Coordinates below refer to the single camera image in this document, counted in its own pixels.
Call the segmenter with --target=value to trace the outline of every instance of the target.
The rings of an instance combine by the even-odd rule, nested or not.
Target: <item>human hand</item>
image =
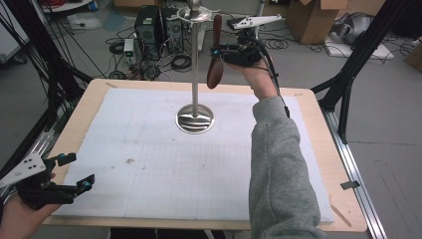
[[[13,195],[3,208],[0,239],[30,238],[38,231],[44,220],[60,206],[48,204],[36,211],[28,207],[19,195]]]
[[[227,64],[231,69],[241,73],[245,80],[254,90],[255,96],[261,101],[266,98],[276,97],[277,90],[274,86],[270,73],[263,60],[258,62],[253,67],[240,67],[232,64]]]

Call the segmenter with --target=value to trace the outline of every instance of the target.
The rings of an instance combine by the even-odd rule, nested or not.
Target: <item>white paper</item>
[[[110,89],[66,176],[92,173],[91,191],[59,215],[249,220],[248,189],[254,96],[201,93],[215,115],[211,129],[183,132],[177,112],[189,92]],[[333,221],[329,201],[296,98],[285,98],[301,133],[322,221]]]

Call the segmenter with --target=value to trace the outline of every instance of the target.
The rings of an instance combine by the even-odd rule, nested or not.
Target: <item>silver stand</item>
[[[183,107],[176,115],[176,124],[182,131],[201,133],[214,124],[214,114],[203,105],[198,104],[198,34],[201,22],[208,21],[212,13],[203,7],[197,11],[182,8],[177,16],[191,24],[192,36],[192,105]]]

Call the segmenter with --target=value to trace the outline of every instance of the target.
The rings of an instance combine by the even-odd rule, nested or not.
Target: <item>brown oval object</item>
[[[217,14],[214,17],[213,24],[213,47],[218,47],[220,45],[220,35],[221,35],[221,24],[223,20],[221,15]],[[207,86],[209,89],[214,89],[221,82],[223,77],[224,64],[220,58],[213,58],[211,60],[210,68],[208,69],[207,74]]]

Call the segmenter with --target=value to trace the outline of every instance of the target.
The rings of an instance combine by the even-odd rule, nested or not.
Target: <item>round metal base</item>
[[[193,105],[180,109],[176,115],[176,124],[182,131],[188,133],[202,133],[214,124],[214,114],[203,105],[198,105],[198,116],[193,116]]]

